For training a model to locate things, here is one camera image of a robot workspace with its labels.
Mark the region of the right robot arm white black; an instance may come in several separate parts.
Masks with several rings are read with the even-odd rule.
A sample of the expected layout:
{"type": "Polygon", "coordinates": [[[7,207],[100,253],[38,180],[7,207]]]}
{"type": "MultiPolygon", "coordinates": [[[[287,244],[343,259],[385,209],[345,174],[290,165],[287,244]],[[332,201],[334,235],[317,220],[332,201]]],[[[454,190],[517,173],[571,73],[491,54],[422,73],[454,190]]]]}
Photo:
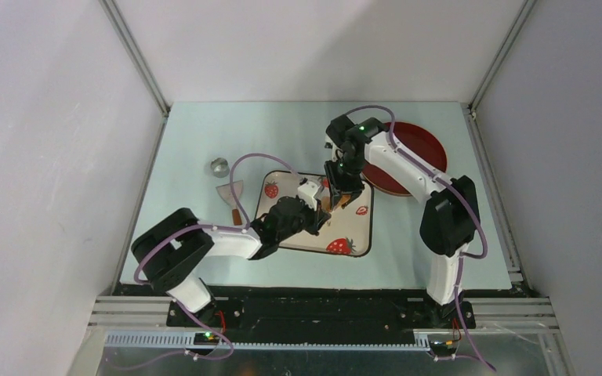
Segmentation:
{"type": "Polygon", "coordinates": [[[393,125],[370,117],[359,124],[341,115],[326,128],[334,157],[325,162],[328,206],[345,208],[362,193],[364,167],[375,166],[401,184],[422,206],[419,235],[433,256],[424,315],[434,327],[455,319],[464,256],[481,231],[475,184],[467,176],[453,179],[397,140],[393,125]]]}

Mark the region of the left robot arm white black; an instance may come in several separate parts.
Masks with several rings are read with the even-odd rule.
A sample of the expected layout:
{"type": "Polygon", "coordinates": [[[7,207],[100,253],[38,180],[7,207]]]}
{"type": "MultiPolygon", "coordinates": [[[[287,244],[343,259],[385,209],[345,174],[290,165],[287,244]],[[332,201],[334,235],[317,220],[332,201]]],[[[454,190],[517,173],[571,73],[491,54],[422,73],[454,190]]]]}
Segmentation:
{"type": "Polygon", "coordinates": [[[203,224],[189,208],[180,208],[132,242],[138,262],[134,278],[176,300],[196,325],[207,326],[215,319],[216,304],[195,273],[203,259],[263,259],[298,233],[317,236],[330,218],[329,211],[298,197],[279,199],[247,228],[203,224]]]}

